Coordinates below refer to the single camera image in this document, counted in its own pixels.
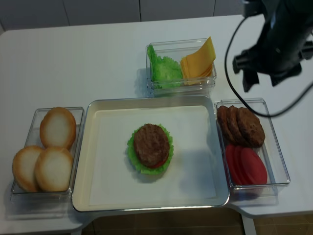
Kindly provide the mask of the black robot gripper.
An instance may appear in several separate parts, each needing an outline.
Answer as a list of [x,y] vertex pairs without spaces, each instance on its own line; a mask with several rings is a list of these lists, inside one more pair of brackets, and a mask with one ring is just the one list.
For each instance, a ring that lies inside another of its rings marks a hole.
[[277,86],[302,72],[301,61],[313,56],[313,43],[307,37],[313,29],[312,17],[292,18],[274,14],[266,21],[256,45],[233,59],[233,70],[243,71],[243,89],[247,93],[259,84],[257,73],[270,75]]

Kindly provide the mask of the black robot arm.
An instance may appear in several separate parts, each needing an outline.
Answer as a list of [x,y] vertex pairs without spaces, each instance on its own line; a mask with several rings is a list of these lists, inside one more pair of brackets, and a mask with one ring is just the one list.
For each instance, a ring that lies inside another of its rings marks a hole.
[[301,73],[301,61],[313,56],[307,38],[313,30],[311,0],[263,0],[265,23],[256,44],[233,59],[235,73],[243,71],[243,88],[259,84],[260,73],[270,76],[272,86]]

